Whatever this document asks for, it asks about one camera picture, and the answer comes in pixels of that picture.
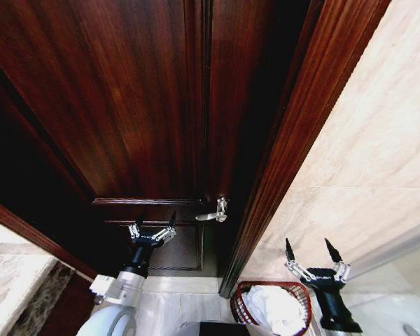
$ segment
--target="marble wall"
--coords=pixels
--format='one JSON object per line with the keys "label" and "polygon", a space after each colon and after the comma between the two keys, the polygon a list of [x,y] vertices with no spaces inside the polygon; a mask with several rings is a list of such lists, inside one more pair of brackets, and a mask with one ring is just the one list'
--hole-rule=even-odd
{"label": "marble wall", "polygon": [[393,0],[241,279],[293,279],[349,262],[420,225],[420,0]]}
{"label": "marble wall", "polygon": [[10,334],[55,258],[0,225],[0,336]]}

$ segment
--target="wooden door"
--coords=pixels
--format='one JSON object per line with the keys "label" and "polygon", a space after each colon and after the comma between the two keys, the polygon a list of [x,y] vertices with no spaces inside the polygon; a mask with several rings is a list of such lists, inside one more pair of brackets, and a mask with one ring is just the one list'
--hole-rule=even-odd
{"label": "wooden door", "polygon": [[[309,6],[0,0],[0,203],[106,273],[128,223],[177,210],[151,274],[221,275]],[[222,196],[225,222],[195,220]]]}

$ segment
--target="red wicker basket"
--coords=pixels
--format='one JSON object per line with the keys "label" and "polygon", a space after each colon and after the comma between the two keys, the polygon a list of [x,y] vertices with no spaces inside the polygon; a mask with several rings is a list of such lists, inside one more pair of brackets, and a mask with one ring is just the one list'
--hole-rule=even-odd
{"label": "red wicker basket", "polygon": [[238,284],[237,292],[230,299],[230,309],[236,322],[244,324],[258,323],[252,317],[244,304],[242,293],[248,292],[252,286],[279,286],[292,294],[297,301],[304,307],[305,312],[305,328],[301,329],[294,336],[301,336],[306,333],[311,322],[311,300],[309,299],[307,289],[298,282],[278,282],[278,281],[243,281]]}

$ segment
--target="white cloth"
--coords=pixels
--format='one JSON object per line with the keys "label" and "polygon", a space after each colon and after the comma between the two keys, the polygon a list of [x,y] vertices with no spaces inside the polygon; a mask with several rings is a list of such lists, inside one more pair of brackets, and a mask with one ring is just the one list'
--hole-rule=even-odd
{"label": "white cloth", "polygon": [[252,286],[241,294],[258,324],[280,336],[293,336],[305,327],[305,308],[278,286]]}

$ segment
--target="door latch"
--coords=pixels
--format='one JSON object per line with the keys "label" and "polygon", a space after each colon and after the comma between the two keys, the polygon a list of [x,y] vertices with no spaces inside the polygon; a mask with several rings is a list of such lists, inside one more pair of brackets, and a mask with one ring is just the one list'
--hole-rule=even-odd
{"label": "door latch", "polygon": [[216,206],[216,212],[206,213],[204,215],[197,215],[196,219],[198,221],[211,221],[216,219],[218,222],[223,222],[227,219],[225,212],[227,211],[227,200],[222,197],[218,199],[218,205]]}

